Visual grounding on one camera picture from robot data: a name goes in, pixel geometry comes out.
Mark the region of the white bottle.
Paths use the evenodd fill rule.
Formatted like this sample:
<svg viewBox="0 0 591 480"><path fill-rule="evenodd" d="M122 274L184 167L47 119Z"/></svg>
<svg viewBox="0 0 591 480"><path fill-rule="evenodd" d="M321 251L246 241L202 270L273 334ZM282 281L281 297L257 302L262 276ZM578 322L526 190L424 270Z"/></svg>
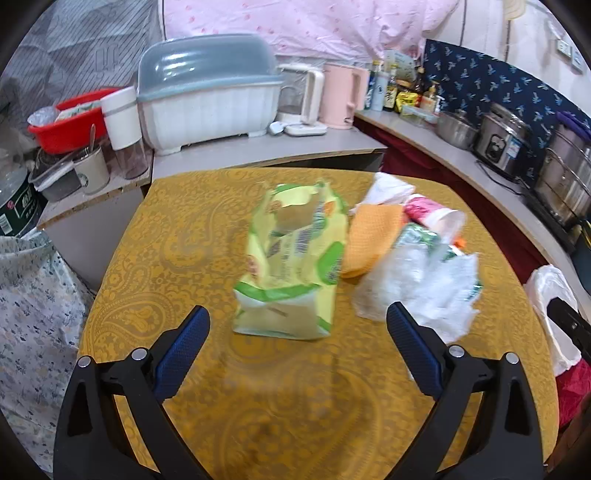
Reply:
<svg viewBox="0 0 591 480"><path fill-rule="evenodd" d="M370 110L382 111L384 108L388 83L390 81L390 73L387 70L387 66L387 63L382 63L377 70Z"/></svg>

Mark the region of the pink dotted curtain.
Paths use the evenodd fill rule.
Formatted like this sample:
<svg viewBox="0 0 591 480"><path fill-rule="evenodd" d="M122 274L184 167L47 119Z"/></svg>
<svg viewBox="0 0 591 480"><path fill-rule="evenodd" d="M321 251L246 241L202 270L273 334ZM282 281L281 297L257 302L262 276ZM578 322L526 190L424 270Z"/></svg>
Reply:
<svg viewBox="0 0 591 480"><path fill-rule="evenodd" d="M168 38L249 33L277 55L370 61L415 55L457 1L163 1Z"/></svg>

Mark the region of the dark soy sauce bottle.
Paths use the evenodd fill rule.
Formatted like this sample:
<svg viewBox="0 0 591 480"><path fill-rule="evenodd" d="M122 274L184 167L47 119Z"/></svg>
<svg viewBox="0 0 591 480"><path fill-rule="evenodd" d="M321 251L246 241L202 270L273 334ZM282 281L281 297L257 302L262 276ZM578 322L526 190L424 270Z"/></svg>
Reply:
<svg viewBox="0 0 591 480"><path fill-rule="evenodd" d="M391 65L388 85L386 88L386 93L385 93L385 98L384 98L384 106L383 106L383 109L388 112L394 111L394 105L396 104L396 97L398 94L397 76L398 76L398 64L393 63Z"/></svg>

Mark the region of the white paper tissue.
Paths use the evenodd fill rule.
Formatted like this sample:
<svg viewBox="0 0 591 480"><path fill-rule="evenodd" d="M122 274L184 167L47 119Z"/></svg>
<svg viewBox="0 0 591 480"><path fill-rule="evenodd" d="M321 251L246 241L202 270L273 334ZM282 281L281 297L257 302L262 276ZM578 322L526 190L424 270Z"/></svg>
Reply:
<svg viewBox="0 0 591 480"><path fill-rule="evenodd" d="M415 193L416 187L402 179L384 172L376 172L373 184L355 207L349 209L349 214L355 215L362 205L397 205L404 204Z"/></svg>

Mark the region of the pink white paper cup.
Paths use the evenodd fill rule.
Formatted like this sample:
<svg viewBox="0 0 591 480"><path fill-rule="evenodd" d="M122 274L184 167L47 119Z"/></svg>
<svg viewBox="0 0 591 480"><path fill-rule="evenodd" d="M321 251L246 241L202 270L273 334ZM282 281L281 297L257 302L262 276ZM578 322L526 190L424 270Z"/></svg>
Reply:
<svg viewBox="0 0 591 480"><path fill-rule="evenodd" d="M406 200L404 211L411 221L435 232L448 244L454 243L467 218L463 211L448 208L420 194L413 194Z"/></svg>

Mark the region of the pink electric kettle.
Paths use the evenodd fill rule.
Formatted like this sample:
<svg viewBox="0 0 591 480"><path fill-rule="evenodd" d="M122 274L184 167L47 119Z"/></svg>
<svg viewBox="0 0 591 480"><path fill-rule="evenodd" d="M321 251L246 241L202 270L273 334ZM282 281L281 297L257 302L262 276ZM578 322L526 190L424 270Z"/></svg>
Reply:
<svg viewBox="0 0 591 480"><path fill-rule="evenodd" d="M332 129L353 127L356 111L363 110L369 84L365 68L325 63L320 121Z"/></svg>

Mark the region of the small steel pot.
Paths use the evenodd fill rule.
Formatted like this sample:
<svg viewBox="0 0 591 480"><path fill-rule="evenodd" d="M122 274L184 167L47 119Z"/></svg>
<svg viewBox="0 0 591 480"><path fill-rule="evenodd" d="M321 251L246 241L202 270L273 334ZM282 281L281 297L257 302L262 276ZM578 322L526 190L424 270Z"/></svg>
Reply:
<svg viewBox="0 0 591 480"><path fill-rule="evenodd" d="M469 121L464 110L442 111L439 114L436 134L448 144L462 150L470 150L477 133L478 130Z"/></svg>

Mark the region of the white glass electric kettle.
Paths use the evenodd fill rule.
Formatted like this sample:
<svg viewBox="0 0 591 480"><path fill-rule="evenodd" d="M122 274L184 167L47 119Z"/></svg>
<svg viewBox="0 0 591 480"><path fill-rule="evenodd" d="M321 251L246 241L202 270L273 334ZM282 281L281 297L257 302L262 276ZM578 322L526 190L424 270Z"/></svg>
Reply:
<svg viewBox="0 0 591 480"><path fill-rule="evenodd" d="M318 121L325 86L325 74L317 67L296 63L280 64L280 88L276 121L291 137L322 136L328 127Z"/></svg>

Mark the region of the yellow green snack bag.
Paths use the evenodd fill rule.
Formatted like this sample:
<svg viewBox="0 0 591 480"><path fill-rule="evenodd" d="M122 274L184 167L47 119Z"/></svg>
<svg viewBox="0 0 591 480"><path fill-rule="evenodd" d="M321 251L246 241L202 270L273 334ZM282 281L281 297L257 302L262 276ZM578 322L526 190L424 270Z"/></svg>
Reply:
<svg viewBox="0 0 591 480"><path fill-rule="evenodd" d="M328 337L349 229L349 208L324 180L279 184L252 213L246 272L235 284L238 334Z"/></svg>

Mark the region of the white dish rack grey lid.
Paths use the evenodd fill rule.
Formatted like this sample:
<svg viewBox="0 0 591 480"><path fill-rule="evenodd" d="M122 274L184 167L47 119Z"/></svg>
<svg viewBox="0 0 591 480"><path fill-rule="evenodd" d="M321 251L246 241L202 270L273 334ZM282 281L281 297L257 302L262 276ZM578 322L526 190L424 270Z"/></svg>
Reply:
<svg viewBox="0 0 591 480"><path fill-rule="evenodd" d="M262 37L222 34L167 40L138 66L144 140L160 155L219 138L266 134L283 78Z"/></svg>

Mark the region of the white lined trash bin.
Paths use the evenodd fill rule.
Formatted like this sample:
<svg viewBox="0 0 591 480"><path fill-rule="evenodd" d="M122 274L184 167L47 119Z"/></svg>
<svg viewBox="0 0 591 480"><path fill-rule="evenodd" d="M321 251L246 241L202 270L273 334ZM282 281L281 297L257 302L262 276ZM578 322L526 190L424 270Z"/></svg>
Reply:
<svg viewBox="0 0 591 480"><path fill-rule="evenodd" d="M544 329L557 377L576 366L582 356L568 334L553 320L552 313L564 304L576 309L577 300L563 272L553 265L534 270L524 289Z"/></svg>

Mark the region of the red plastic basin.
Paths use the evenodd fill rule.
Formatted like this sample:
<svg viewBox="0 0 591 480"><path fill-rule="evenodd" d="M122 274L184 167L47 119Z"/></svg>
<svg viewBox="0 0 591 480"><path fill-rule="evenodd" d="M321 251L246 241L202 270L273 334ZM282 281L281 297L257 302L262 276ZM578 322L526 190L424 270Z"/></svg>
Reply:
<svg viewBox="0 0 591 480"><path fill-rule="evenodd" d="M100 102L100 99L119 90L119 87L106 87L72 97L56 105L59 111L87 102ZM100 106L71 118L58 120L47 126L29 126L27 130L35 137L40 147L51 155L67 154L89 145L90 129L95 126L95 138L100 140L107 134Z"/></svg>

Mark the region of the clear plastic bag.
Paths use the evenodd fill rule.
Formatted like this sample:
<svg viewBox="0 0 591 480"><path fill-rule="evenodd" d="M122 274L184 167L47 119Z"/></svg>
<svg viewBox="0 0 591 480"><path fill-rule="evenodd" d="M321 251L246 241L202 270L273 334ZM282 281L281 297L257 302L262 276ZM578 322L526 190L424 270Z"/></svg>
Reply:
<svg viewBox="0 0 591 480"><path fill-rule="evenodd" d="M451 344L469 333L482 289L477 254L464 254L435 232L408 223L356 286L353 309L359 317L381 322L399 301L419 325Z"/></svg>

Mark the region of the floral grey cloth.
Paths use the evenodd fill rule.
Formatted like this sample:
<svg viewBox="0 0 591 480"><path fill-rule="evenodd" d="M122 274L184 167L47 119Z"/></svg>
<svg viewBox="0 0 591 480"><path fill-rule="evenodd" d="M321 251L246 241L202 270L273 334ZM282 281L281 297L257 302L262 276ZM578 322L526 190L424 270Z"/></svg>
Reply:
<svg viewBox="0 0 591 480"><path fill-rule="evenodd" d="M1 239L1 411L47 474L94 298L44 233Z"/></svg>

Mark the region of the green glass bottle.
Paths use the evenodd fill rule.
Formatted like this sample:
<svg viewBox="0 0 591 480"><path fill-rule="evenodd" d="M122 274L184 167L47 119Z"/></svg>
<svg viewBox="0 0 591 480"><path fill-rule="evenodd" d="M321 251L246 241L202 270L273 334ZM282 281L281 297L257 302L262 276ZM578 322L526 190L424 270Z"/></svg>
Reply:
<svg viewBox="0 0 591 480"><path fill-rule="evenodd" d="M28 169L7 151L1 153L1 235L22 237L35 227L45 200L29 182Z"/></svg>

